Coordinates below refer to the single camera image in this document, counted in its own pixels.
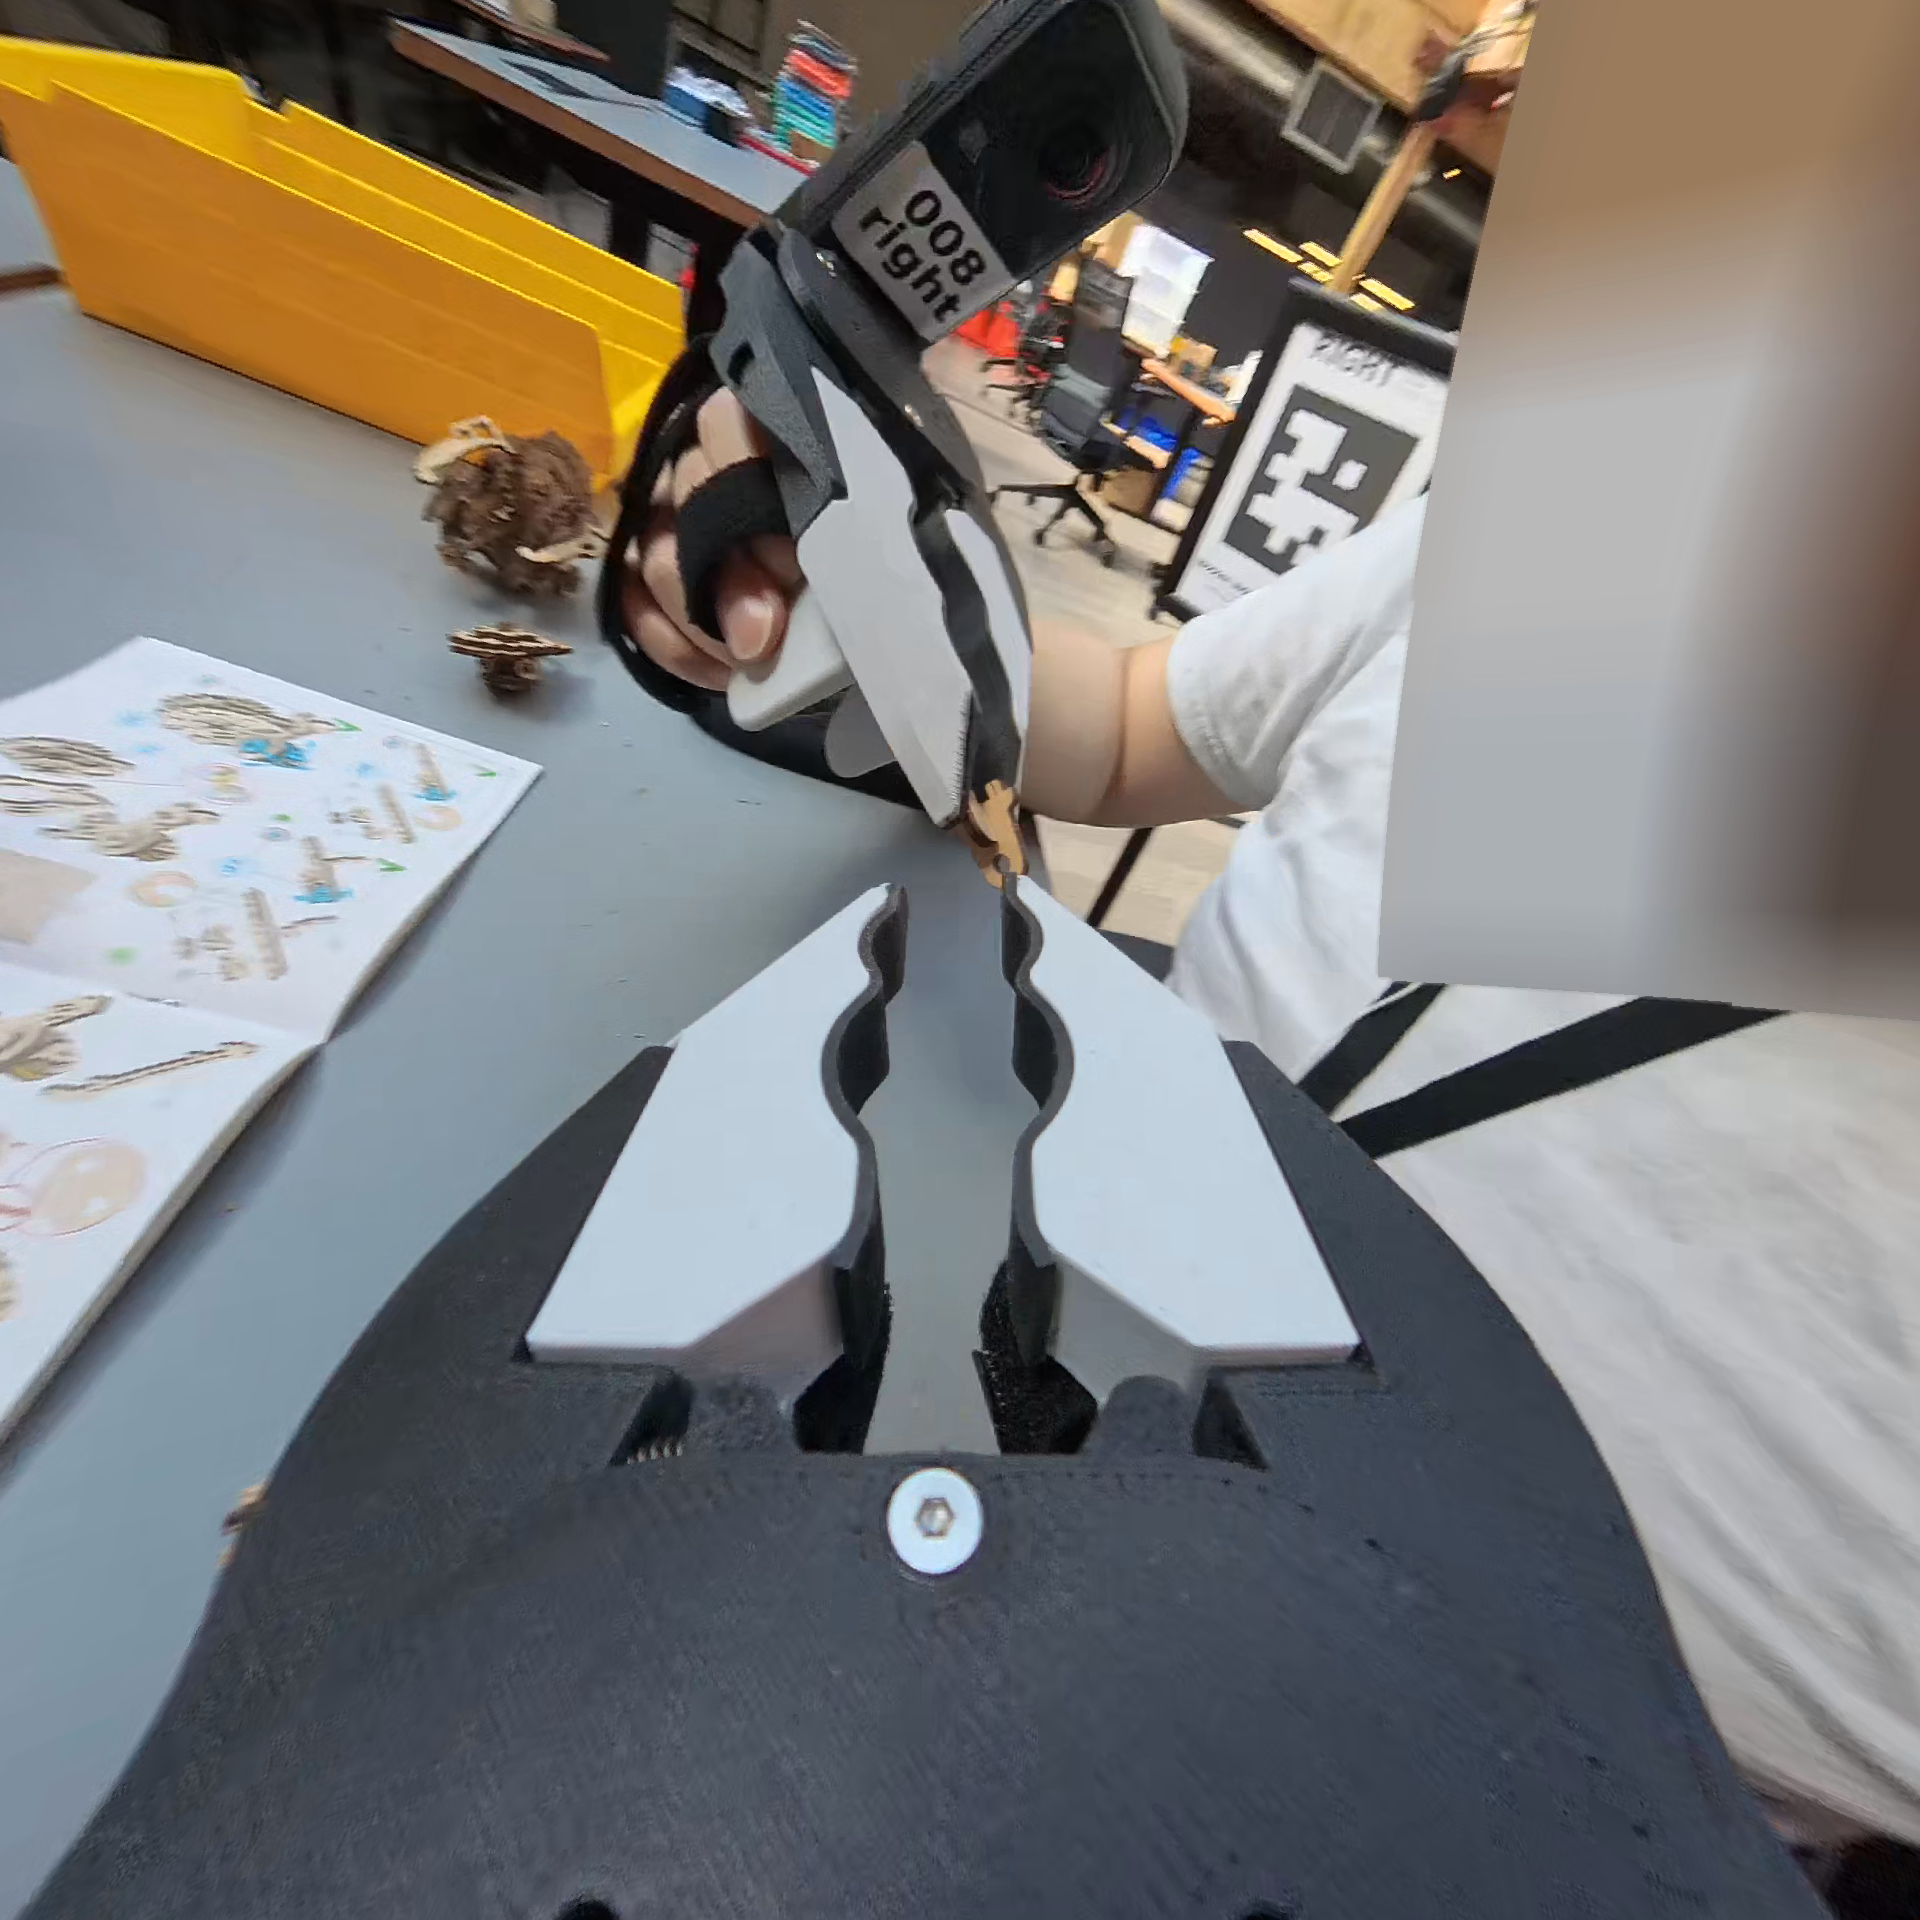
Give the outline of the small wooden gear assembly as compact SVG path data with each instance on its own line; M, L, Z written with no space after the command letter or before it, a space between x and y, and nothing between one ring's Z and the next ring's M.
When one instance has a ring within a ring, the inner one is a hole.
M446 635L452 655L468 660L485 686L499 699L532 694L556 660L574 654L566 640L524 629L510 622L494 622L452 631Z

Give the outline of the black office chair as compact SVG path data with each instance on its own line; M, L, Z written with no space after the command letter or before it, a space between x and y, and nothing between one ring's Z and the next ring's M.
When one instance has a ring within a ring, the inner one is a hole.
M1090 547L1104 569L1114 569L1120 547L1093 494L1110 473L1144 468L1130 436L1110 420L1114 404L1134 389L1132 369L1120 324L1073 320L1041 403L1041 441L1066 462L1067 477L1011 483L990 492L994 508L1005 495L1053 502L1053 513L1034 532L1034 543L1045 543L1070 513L1086 521L1093 529Z

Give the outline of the black and white marker sign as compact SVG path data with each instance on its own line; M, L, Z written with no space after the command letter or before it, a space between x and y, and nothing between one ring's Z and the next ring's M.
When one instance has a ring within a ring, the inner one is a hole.
M1154 612L1258 591L1425 494L1456 336L1292 278Z

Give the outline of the open instruction booklet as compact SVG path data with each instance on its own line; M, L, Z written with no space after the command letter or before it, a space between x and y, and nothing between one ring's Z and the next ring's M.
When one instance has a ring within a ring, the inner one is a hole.
M2 702L2 1432L536 780L158 637Z

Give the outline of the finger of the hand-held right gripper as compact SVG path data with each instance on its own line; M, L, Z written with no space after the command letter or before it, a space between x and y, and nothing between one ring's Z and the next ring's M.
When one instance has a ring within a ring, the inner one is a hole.
M938 775L953 824L988 784L1019 787L1029 741L1034 637L1004 543L968 510L938 511Z
M846 782L894 764L926 816L955 824L970 791L974 684L917 542L914 479L858 397L827 369L811 374L844 479L800 536L806 601L849 669L826 732L826 764Z

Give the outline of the small wooden hook part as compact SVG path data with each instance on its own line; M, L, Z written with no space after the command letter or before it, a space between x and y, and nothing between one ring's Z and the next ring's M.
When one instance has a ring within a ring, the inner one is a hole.
M1002 889L1008 877L1029 876L1029 852L1017 791L990 780L968 792L955 828L960 829L981 876Z

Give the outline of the stack of coloured boxes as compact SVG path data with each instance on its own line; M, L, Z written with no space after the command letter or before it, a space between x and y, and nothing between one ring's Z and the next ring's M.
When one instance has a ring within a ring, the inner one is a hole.
M849 128L858 59L837 37L800 21L785 40L770 92L773 141L790 159L826 159Z

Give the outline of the person in white shirt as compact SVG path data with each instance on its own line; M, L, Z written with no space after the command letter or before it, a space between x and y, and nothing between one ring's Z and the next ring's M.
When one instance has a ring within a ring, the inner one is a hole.
M1170 644L1256 820L1170 987L1302 1078L1384 993L1421 495ZM1686 1667L1804 1835L1918 1835L1918 1032L1790 1014L1385 1159L1561 1379Z

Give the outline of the person's right forearm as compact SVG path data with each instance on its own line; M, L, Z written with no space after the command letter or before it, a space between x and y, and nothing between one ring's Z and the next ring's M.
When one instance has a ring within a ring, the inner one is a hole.
M1242 811L1177 728L1170 652L1172 637L1117 646L1064 622L1035 627L1017 788L1027 811L1122 829Z

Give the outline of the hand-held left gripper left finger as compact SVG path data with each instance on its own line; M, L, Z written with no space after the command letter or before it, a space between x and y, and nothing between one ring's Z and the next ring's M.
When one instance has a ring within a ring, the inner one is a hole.
M861 1111L907 897L877 885L688 1023L525 1333L541 1363L769 1389L806 1452L868 1443L894 1308Z

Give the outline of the white air vent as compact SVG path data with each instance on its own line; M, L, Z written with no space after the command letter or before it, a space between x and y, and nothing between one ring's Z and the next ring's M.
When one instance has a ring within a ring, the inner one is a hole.
M1332 173L1354 171L1385 108L1337 64L1316 56L1288 96L1282 136Z

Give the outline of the grey background desk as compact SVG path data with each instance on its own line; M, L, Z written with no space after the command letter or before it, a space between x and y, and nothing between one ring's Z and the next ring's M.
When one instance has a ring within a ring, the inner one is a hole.
M608 246L642 265L657 230L693 251L688 324L718 310L736 240L802 185L802 169L696 128L611 79L390 15L390 47L425 73L505 112L611 207Z

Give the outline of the wooden model assembly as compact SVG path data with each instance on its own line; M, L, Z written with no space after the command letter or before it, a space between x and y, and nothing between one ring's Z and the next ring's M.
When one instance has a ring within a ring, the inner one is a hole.
M505 595L574 595L582 567L608 551L592 468L558 432L517 436L467 417L419 451L414 477L427 488L438 559Z

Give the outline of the person's right hand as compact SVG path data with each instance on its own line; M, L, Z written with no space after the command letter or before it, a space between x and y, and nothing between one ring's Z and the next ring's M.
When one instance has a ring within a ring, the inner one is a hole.
M770 454L770 441L736 395L716 390L697 414L693 444L657 479L636 539L621 553L624 649L672 681L726 691L749 664L777 659L805 587L790 534L756 534L726 551L714 577L714 622L688 612L681 582L680 513L688 497L736 463Z

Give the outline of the yellow bin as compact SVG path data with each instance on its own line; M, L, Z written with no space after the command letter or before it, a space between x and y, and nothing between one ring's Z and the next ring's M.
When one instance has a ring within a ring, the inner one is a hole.
M683 350L674 281L226 69L8 37L2 118L90 317L397 438L619 477Z

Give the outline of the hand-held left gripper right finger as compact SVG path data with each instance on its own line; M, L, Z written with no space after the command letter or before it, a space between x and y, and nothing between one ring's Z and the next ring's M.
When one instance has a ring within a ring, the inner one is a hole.
M977 1371L1004 1454L1070 1454L1130 1381L1356 1359L1361 1333L1214 1027L1024 877L1002 883L1014 1076L1005 1259Z

